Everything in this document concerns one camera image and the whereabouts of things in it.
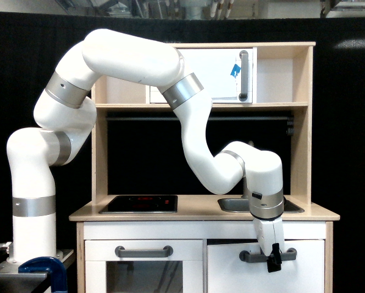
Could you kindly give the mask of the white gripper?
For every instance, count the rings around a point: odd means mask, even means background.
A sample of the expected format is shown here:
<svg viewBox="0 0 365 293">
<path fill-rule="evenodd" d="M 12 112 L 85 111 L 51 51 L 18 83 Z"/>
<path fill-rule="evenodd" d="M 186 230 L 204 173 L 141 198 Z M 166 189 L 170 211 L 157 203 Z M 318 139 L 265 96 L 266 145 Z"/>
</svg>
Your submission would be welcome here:
<svg viewBox="0 0 365 293">
<path fill-rule="evenodd" d="M 262 252 L 268 256 L 267 271 L 274 273 L 281 270 L 281 252 L 284 251 L 284 229 L 282 217 L 275 220 L 253 219 L 256 237 Z"/>
</svg>

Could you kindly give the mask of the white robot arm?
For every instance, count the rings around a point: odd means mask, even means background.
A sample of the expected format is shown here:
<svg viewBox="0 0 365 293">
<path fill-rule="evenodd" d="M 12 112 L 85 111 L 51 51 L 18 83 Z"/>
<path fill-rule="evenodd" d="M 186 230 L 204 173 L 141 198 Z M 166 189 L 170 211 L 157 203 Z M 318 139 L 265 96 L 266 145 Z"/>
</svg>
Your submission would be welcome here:
<svg viewBox="0 0 365 293">
<path fill-rule="evenodd" d="M 213 155 L 206 142 L 212 100 L 183 55 L 145 38 L 97 29 L 58 63 L 35 108 L 37 126 L 7 141 L 12 178 L 13 248 L 18 263 L 56 255 L 56 188 L 50 171 L 78 154 L 96 122 L 88 94 L 101 76 L 159 89 L 181 124 L 183 152 L 202 185 L 214 194 L 245 180 L 257 239 L 269 272 L 281 268 L 284 232 L 280 157 L 243 142 Z"/>
</svg>

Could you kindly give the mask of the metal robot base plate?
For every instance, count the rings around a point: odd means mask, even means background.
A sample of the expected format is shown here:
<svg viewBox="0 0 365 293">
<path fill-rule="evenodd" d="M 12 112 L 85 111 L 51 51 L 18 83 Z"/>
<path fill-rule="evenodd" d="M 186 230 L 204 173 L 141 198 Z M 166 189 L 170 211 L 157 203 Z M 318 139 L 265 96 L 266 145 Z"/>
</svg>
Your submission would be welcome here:
<svg viewBox="0 0 365 293">
<path fill-rule="evenodd" d="M 76 260 L 76 254 L 72 249 L 58 250 L 56 257 L 63 263 L 66 269 Z M 19 273 L 18 268 L 20 265 L 21 263 L 7 258 L 0 263 L 0 278 L 34 278 L 44 280 L 47 277 L 46 272 Z"/>
</svg>

